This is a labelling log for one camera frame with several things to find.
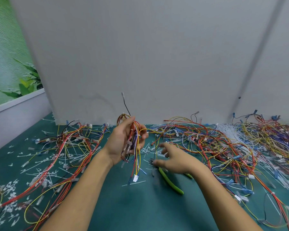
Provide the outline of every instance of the green work surface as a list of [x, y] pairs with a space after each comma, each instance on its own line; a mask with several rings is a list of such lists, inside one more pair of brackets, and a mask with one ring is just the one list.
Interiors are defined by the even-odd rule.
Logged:
[[[28, 147], [42, 148], [42, 144], [35, 144], [32, 139], [45, 138], [46, 135], [42, 131], [54, 133], [48, 134], [49, 136], [57, 135], [58, 127], [51, 120], [53, 117], [49, 114], [45, 120], [40, 120], [0, 149], [0, 186], [8, 185], [4, 191], [3, 202], [25, 191], [36, 174], [51, 163], [50, 159], [54, 156], [55, 150], [50, 150], [48, 154], [37, 155], [26, 167], [21, 167], [36, 152], [28, 150]], [[110, 133], [104, 135], [102, 147], [109, 135]], [[155, 135], [150, 134], [146, 139], [147, 149], [149, 149], [147, 144], [153, 141], [155, 141]], [[171, 181], [184, 191], [184, 195], [176, 193], [165, 182], [158, 170], [153, 171], [154, 177], [152, 177], [152, 170], [146, 170], [152, 166], [143, 159], [149, 160], [153, 154], [144, 155], [145, 152], [145, 150], [141, 152], [140, 167], [147, 174], [139, 172], [138, 182], [146, 182], [123, 186], [128, 183], [131, 176], [132, 164], [125, 163], [123, 167], [121, 167], [122, 163], [115, 165], [106, 177], [88, 230], [218, 230], [197, 183], [184, 175], [168, 173]], [[62, 169], [65, 161], [65, 157], [60, 157], [51, 168], [51, 176], [48, 178], [53, 184], [60, 181], [61, 177], [70, 177], [68, 176], [70, 174]], [[274, 191], [278, 198], [289, 205], [289, 190], [284, 189], [270, 175], [267, 176], [277, 187]], [[263, 219], [265, 191], [256, 180], [253, 180], [253, 186], [255, 194], [249, 196], [250, 201], [247, 206], [258, 219]], [[42, 187], [39, 187], [30, 195], [9, 205], [8, 208], [0, 209], [0, 230], [24, 230], [31, 226], [24, 221], [25, 210], [20, 209], [21, 204], [35, 199], [41, 191]], [[52, 193], [46, 193], [42, 203], [36, 208], [43, 212], [51, 195]], [[272, 224], [278, 224], [280, 216], [268, 197], [265, 200], [265, 211], [267, 220]], [[26, 218], [29, 222], [36, 222], [38, 220], [36, 215], [38, 212], [30, 207]], [[264, 230], [272, 229], [264, 225], [261, 227]], [[282, 227], [279, 230], [287, 230], [287, 228]]]

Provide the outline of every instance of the plant wallpaper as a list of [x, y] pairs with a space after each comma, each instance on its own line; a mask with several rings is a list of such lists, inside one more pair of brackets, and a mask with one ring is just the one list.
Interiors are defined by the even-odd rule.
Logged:
[[9, 0], [0, 0], [0, 104], [43, 88]]

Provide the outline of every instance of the pliers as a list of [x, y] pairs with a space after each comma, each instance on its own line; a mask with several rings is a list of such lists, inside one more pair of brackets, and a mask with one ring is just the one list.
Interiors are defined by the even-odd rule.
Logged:
[[[149, 162], [150, 162], [151, 164], [153, 164], [153, 160], [154, 160], [153, 158], [150, 158]], [[181, 190], [180, 188], [178, 188], [175, 184], [173, 184], [172, 181], [170, 181], [170, 179], [169, 179], [169, 178], [167, 177], [167, 175], [165, 174], [163, 168], [161, 168], [161, 167], [157, 167], [157, 168], [158, 168], [158, 171], [159, 171], [159, 172], [161, 173], [161, 175], [163, 176], [163, 178], [165, 179], [165, 181], [168, 183], [168, 185], [169, 185], [173, 190], [175, 190], [177, 193], [183, 195], [183, 194], [184, 194], [183, 190]], [[188, 173], [185, 173], [184, 175], [187, 176], [187, 177], [189, 177], [190, 179], [193, 179], [193, 177], [192, 177], [191, 175], [189, 175]]]

